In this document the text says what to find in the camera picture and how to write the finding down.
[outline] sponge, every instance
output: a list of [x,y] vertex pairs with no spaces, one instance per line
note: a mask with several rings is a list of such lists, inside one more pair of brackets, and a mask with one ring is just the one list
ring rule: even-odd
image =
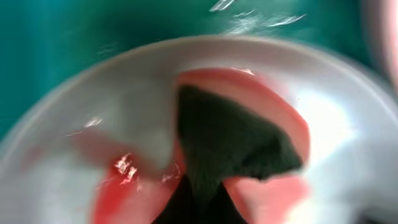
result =
[[[248,108],[195,86],[181,86],[178,97],[186,177],[155,223],[245,223],[222,181],[236,176],[264,180],[299,169],[302,161],[290,138]],[[174,221],[162,222],[182,209],[189,220],[171,215]]]

